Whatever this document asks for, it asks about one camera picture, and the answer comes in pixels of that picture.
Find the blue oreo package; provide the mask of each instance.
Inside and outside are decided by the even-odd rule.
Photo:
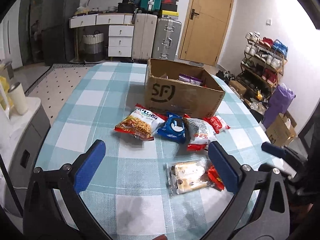
[[[185,126],[183,118],[176,114],[167,113],[168,120],[159,128],[157,134],[177,143],[185,143]]]

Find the blue shoe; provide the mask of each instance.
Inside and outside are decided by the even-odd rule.
[[[273,42],[273,45],[271,46],[271,49],[277,50],[278,47],[281,45],[282,43],[279,40],[275,40]]]
[[[287,54],[288,54],[288,47],[286,47],[284,44],[281,44],[277,51],[279,51],[285,59],[287,59]]]

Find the cardboard carton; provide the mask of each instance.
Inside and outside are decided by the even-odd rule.
[[[247,91],[247,89],[236,80],[231,80],[229,86],[233,87],[240,96],[243,96]]]
[[[178,81],[180,73],[203,80],[206,87]],[[211,117],[224,94],[214,78],[201,67],[169,60],[148,60],[145,104],[151,111],[188,114],[193,118]]]
[[[288,129],[284,124],[283,114],[277,116],[276,120],[266,130],[266,134],[270,142],[279,147],[289,145],[297,136],[292,125]]]

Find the purple package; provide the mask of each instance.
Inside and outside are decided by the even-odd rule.
[[[197,86],[201,86],[203,83],[203,80],[198,79],[198,78],[194,78],[185,74],[179,74],[179,81],[183,81],[183,82],[187,82],[193,85],[197,85]]]
[[[264,113],[263,126],[268,129],[279,113],[284,114],[288,110],[289,105],[295,97],[295,93],[291,89],[288,89],[285,84],[278,85],[269,99],[270,106]]]

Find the light blue tablecloth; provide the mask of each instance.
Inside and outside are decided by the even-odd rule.
[[[36,166],[59,169],[101,139],[107,145],[106,156],[80,196],[105,231],[113,239],[152,239],[160,234],[168,239],[200,239],[233,195],[205,188],[170,197],[164,164],[198,155],[163,138],[143,143],[113,131],[136,103],[144,104],[145,72],[142,64],[107,62],[92,67],[61,109]],[[240,164],[257,169],[272,163],[271,155],[260,148],[268,141],[261,127],[232,90],[214,78],[226,91],[216,114],[231,127],[217,135],[220,144]]]

